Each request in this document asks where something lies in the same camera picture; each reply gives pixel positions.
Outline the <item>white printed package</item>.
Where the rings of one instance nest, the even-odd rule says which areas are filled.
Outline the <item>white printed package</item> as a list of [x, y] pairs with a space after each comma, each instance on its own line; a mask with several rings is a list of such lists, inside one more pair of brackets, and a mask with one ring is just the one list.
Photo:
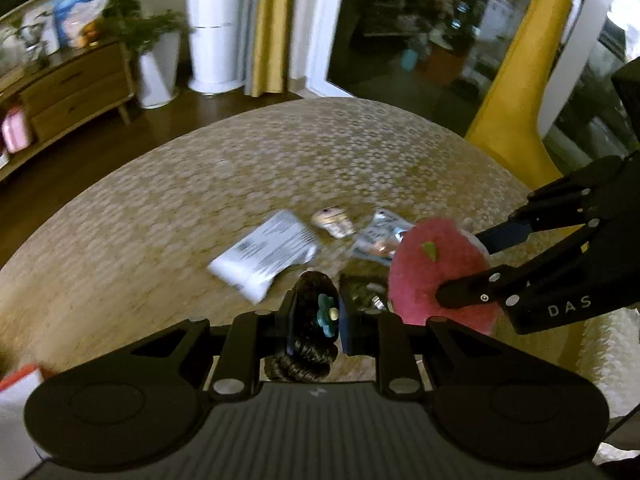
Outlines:
[[208, 270], [259, 304], [278, 274], [310, 263], [319, 249], [318, 237], [295, 214], [279, 210], [209, 263]]

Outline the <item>white planter with plant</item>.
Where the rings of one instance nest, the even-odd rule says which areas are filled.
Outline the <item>white planter with plant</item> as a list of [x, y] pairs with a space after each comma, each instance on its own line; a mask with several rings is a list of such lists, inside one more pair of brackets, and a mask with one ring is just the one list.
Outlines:
[[154, 110], [175, 99], [183, 16], [174, 10], [145, 15], [141, 0], [107, 0], [102, 16], [134, 61], [140, 106]]

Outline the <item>gold patterned tablecloth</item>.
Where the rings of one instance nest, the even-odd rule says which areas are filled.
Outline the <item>gold patterned tablecloth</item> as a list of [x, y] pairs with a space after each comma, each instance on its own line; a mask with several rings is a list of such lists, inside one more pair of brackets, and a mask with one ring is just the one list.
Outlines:
[[179, 136], [91, 185], [1, 268], [1, 368], [62, 372], [172, 324], [250, 303], [209, 263], [281, 210], [378, 208], [478, 232], [527, 188], [455, 133], [358, 99], [298, 100]]

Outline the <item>black hair claw with scrunchie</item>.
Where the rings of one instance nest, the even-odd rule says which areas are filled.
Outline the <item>black hair claw with scrunchie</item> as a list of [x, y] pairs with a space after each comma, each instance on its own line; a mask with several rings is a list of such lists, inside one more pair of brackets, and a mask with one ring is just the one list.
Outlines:
[[320, 382], [337, 358], [340, 295], [321, 272], [304, 272], [278, 311], [284, 318], [284, 346], [265, 358], [272, 382]]

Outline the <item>small black wrapper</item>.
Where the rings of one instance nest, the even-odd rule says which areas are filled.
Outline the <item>small black wrapper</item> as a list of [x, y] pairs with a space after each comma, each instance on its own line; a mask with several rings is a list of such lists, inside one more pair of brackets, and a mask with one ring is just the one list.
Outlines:
[[342, 274], [340, 294], [347, 312], [393, 311], [387, 282], [377, 276]]

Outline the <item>silver chicken snack pouch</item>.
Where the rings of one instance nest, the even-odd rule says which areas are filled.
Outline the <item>silver chicken snack pouch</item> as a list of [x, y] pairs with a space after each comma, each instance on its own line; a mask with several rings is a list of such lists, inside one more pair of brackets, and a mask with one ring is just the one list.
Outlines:
[[370, 223], [356, 234], [350, 255], [390, 266], [396, 249], [413, 227], [413, 223], [399, 214], [378, 208]]

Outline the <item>yellow curtain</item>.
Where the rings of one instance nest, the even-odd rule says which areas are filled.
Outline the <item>yellow curtain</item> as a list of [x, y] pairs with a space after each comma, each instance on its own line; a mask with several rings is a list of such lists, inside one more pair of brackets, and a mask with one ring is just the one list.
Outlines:
[[248, 94], [285, 92], [294, 0], [257, 0]]

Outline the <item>pink plush dragon fruit toy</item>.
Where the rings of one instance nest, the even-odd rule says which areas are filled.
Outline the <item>pink plush dragon fruit toy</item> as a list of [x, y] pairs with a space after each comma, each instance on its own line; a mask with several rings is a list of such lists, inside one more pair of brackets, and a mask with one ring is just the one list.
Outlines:
[[436, 290], [489, 269], [484, 254], [456, 222], [431, 218], [405, 232], [388, 272], [388, 296], [394, 312], [406, 324], [422, 326], [431, 316], [444, 316], [485, 335], [494, 331], [500, 308], [494, 302], [474, 302], [462, 309], [444, 309]]

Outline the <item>white cardboard box red edge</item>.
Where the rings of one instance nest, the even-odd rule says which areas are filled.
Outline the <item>white cardboard box red edge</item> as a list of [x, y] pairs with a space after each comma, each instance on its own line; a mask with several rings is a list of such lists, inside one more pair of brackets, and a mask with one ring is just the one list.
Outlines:
[[27, 364], [1, 379], [0, 470], [2, 479], [23, 479], [41, 463], [37, 445], [26, 429], [25, 406], [48, 372]]

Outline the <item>pink small case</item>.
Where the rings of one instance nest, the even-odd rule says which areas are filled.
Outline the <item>pink small case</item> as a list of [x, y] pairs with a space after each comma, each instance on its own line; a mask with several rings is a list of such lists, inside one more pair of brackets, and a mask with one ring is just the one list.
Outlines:
[[34, 142], [24, 110], [14, 106], [8, 110], [1, 125], [4, 144], [10, 154], [26, 150]]

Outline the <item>wooden sideboard cabinet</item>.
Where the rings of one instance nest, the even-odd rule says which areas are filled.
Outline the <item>wooden sideboard cabinet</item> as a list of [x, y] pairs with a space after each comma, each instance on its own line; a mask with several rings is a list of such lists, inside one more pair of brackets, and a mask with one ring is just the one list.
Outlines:
[[1, 91], [1, 117], [23, 119], [32, 141], [2, 160], [1, 177], [110, 110], [129, 124], [127, 103], [133, 98], [129, 54], [122, 42], [105, 39], [85, 49], [55, 52], [48, 67]]

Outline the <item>white cylindrical air purifier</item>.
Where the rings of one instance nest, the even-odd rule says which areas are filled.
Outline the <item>white cylindrical air purifier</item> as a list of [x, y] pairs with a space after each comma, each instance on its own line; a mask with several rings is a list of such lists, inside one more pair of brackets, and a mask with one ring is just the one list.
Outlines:
[[186, 0], [192, 78], [201, 94], [239, 88], [238, 47], [241, 0]]

